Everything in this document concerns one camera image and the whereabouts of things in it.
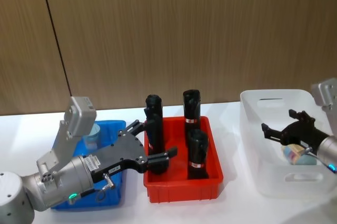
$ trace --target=wooden wall panel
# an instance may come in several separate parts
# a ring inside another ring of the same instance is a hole
[[[73,94],[96,107],[239,100],[336,76],[337,0],[48,0]]]
[[[62,111],[69,98],[45,0],[0,0],[0,114]]]

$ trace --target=red plastic tray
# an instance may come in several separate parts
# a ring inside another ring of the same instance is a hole
[[[216,199],[223,174],[217,157],[210,123],[201,117],[201,130],[209,137],[206,170],[208,179],[187,179],[187,147],[185,146],[184,117],[164,118],[165,149],[178,147],[178,155],[170,159],[168,170],[160,175],[146,172],[144,186],[151,203]],[[148,154],[148,139],[145,135],[145,152]]]

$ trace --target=black cylindrical object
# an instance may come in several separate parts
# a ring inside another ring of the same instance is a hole
[[[162,99],[158,95],[149,95],[145,102],[148,154],[159,154],[165,152]],[[151,171],[156,174],[163,173],[166,169],[167,167],[161,164],[151,167]]]
[[[188,179],[209,178],[206,171],[206,157],[209,139],[205,132],[193,129],[189,132],[189,163],[187,167]]]
[[[200,129],[200,91],[184,91],[185,143],[188,147],[188,133]]]

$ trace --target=white plastic bin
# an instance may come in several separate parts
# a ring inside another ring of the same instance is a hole
[[[318,165],[291,165],[281,144],[264,138],[261,124],[282,131],[295,122],[289,109],[306,111],[316,119],[315,127],[327,134],[331,129],[325,113],[312,95],[303,90],[255,90],[240,95],[240,129],[246,156],[257,190],[280,198],[308,198],[322,195],[337,185],[337,176]]]

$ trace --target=white tabletop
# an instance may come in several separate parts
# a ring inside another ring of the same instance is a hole
[[[217,199],[150,203],[143,175],[124,172],[124,191],[118,207],[90,212],[35,212],[33,224],[54,223],[337,223],[337,191],[315,200],[274,199],[260,195],[245,157],[240,136],[240,104],[203,104],[210,120],[224,174]],[[182,106],[164,107],[164,116],[183,115]],[[37,172],[36,160],[53,145],[63,113],[0,116],[0,170],[27,175]],[[97,112],[97,120],[145,120],[143,108]],[[139,134],[143,141],[144,134]]]

